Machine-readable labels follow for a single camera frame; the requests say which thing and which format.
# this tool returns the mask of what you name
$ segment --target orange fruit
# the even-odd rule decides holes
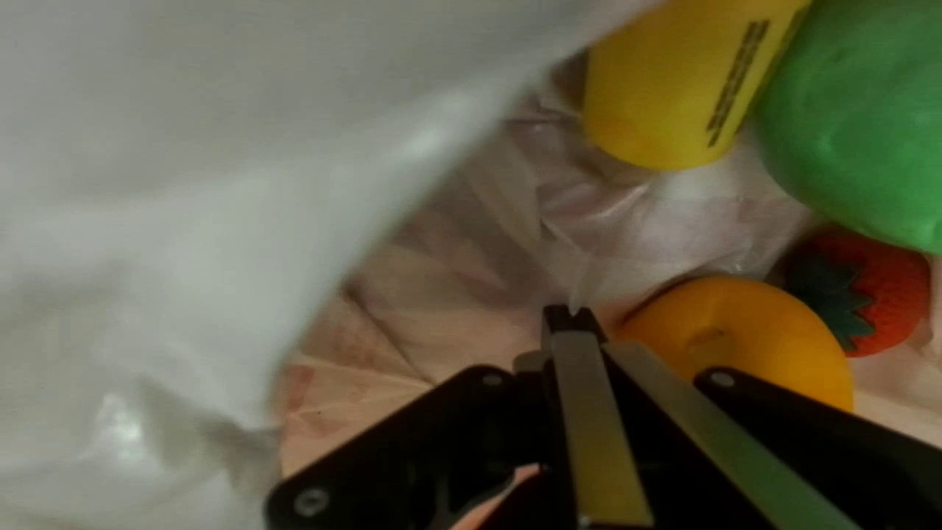
[[[798,296],[745,275],[699,275],[652,296],[612,330],[640,342],[679,375],[726,364],[836,408],[852,408],[841,343]]]

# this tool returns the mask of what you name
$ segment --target red object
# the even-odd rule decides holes
[[[851,355],[907,342],[930,311],[930,267],[920,252],[845,230],[799,240],[783,274],[785,287],[830,324]]]

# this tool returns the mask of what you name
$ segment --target green ball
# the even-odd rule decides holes
[[[942,0],[817,0],[757,133],[765,166],[814,212],[942,252]]]

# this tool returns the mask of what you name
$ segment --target green toy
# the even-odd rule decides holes
[[[942,0],[817,0],[757,121],[788,194],[942,252]]]

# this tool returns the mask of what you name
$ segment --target metal strip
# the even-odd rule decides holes
[[[652,526],[614,390],[592,331],[551,331],[580,526]]]
[[[674,375],[652,352],[626,343],[609,343],[607,352],[774,526],[855,526],[841,508],[817,493],[814,486],[751,437],[713,400]]]

